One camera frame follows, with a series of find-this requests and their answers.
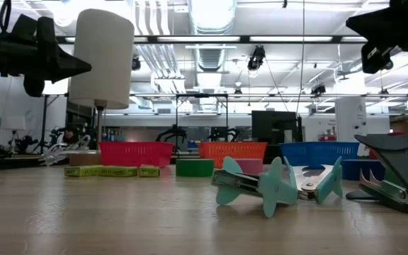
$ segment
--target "lamp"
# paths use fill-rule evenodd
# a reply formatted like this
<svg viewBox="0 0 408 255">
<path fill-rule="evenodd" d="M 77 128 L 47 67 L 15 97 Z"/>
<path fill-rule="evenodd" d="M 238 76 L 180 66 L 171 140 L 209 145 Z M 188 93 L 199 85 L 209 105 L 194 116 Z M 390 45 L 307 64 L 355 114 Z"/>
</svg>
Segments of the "lamp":
<svg viewBox="0 0 408 255">
<path fill-rule="evenodd" d="M 12 139 L 10 142 L 12 153 L 15 152 L 15 138 L 17 131 L 26 130 L 26 121 L 24 116 L 13 116 L 4 118 L 4 129 L 12 130 Z"/>
<path fill-rule="evenodd" d="M 72 78 L 69 100 L 97 109 L 99 149 L 103 109 L 129 106 L 135 28 L 126 18 L 96 9 L 82 11 L 76 24 L 74 56 L 82 57 L 92 70 Z"/>
</svg>

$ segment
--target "ceiling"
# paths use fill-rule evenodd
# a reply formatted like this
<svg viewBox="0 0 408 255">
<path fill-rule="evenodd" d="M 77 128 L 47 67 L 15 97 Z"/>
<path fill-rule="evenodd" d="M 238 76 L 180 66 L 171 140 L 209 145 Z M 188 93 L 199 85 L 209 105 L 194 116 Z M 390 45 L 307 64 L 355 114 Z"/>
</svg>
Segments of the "ceiling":
<svg viewBox="0 0 408 255">
<path fill-rule="evenodd" d="M 73 0 L 81 8 L 100 8 L 116 12 L 120 15 L 130 15 L 130 7 L 124 1 L 104 1 L 104 0 Z M 282 8 L 282 1 L 261 1 L 261 0 L 239 0 L 235 11 L 233 35 L 356 35 L 353 31 L 346 28 L 347 18 L 366 13 L 372 10 L 385 8 L 388 0 L 311 0 L 303 3 L 302 1 L 288 1 L 287 8 Z M 136 18 L 140 17 L 139 1 L 135 2 Z M 169 30 L 172 35 L 190 35 L 188 22 L 188 7 L 186 0 L 170 0 L 169 6 Z M 61 1 L 16 1 L 13 0 L 13 11 L 11 24 L 18 16 L 23 13 L 32 18 L 39 16 L 53 17 L 58 19 L 58 10 L 64 10 L 64 4 Z M 75 13 L 62 13 L 60 18 L 71 19 L 63 24 L 56 25 L 57 35 L 74 36 L 76 23 L 73 17 Z M 212 17 L 212 11 L 208 11 L 209 18 Z M 335 71 L 340 70 L 341 64 L 351 66 L 360 59 L 360 50 L 362 44 L 265 44 L 266 60 L 258 71 L 256 77 L 249 78 L 247 71 L 247 60 L 252 54 L 255 45 L 237 44 L 236 49 L 227 50 L 224 58 L 224 64 L 218 71 L 222 74 L 220 87 L 215 92 L 233 93 L 236 81 L 242 85 L 242 92 L 245 94 L 268 94 L 276 93 L 276 87 L 281 93 L 298 94 L 300 85 L 306 93 L 318 83 L 323 83 L 327 88 L 327 93 L 335 92 L 334 85 L 339 83 L 341 76 L 334 75 Z M 70 52 L 72 45 L 64 46 Z M 199 89 L 199 83 L 196 79 L 197 69 L 194 53 L 187 50 L 186 45 L 174 45 L 174 53 L 177 58 L 181 74 L 185 79 L 185 89 L 193 91 Z M 152 71 L 143 62 L 141 57 L 141 69 L 132 72 L 132 90 L 136 93 L 151 93 Z M 408 93 L 408 84 L 394 88 L 401 82 L 408 80 L 408 52 L 401 52 L 393 57 L 395 67 L 382 74 L 357 74 L 363 77 L 366 91 L 362 93 L 378 93 L 381 86 L 391 88 L 390 93 L 403 94 Z M 358 86 L 360 79 L 350 79 L 344 81 L 347 91 L 339 89 L 337 93 L 349 93 L 352 86 Z M 237 101 L 246 101 L 248 98 L 238 98 Z M 252 98 L 253 101 L 263 100 L 262 98 Z M 279 101 L 280 98 L 269 98 L 270 101 Z M 319 99 L 302 98 L 303 101 L 320 101 Z M 380 98 L 369 99 L 369 101 L 379 101 Z M 402 106 L 406 98 L 396 98 L 389 101 L 386 106 Z"/>
</svg>

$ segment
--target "plastic basket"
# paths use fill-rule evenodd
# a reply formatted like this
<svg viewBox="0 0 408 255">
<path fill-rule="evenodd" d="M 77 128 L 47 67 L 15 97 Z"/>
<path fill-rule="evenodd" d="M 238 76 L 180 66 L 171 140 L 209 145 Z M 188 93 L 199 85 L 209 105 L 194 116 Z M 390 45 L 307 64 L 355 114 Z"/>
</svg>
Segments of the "plastic basket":
<svg viewBox="0 0 408 255">
<path fill-rule="evenodd" d="M 223 159 L 264 159 L 266 142 L 201 142 L 199 155 L 201 159 L 215 160 L 215 167 L 223 167 Z"/>
<path fill-rule="evenodd" d="M 357 159 L 358 142 L 294 142 L 280 144 L 281 153 L 292 166 L 323 169 L 342 159 Z"/>
<path fill-rule="evenodd" d="M 104 166 L 143 164 L 165 167 L 171 162 L 174 144 L 170 142 L 101 142 Z"/>
</svg>

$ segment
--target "orange basket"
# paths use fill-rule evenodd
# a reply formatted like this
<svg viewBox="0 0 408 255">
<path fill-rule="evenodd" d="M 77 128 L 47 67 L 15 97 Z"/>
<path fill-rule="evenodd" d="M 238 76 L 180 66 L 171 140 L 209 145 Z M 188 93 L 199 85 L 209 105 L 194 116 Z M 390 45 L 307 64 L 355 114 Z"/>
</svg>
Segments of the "orange basket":
<svg viewBox="0 0 408 255">
<path fill-rule="evenodd" d="M 199 155 L 201 159 L 215 160 L 215 167 L 223 167 L 223 159 L 264 159 L 266 142 L 201 142 Z"/>
</svg>

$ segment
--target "desk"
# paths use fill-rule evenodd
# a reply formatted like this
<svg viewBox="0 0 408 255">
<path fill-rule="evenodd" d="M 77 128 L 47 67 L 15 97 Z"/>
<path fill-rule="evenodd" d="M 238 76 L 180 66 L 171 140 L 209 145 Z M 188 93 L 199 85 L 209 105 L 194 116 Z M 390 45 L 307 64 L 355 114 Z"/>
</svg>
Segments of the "desk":
<svg viewBox="0 0 408 255">
<path fill-rule="evenodd" d="M 260 198 L 217 206 L 210 178 L 66 178 L 0 171 L 0 254 L 407 254 L 408 214 L 331 194 L 323 205 Z M 344 181 L 344 193 L 356 182 Z"/>
</svg>

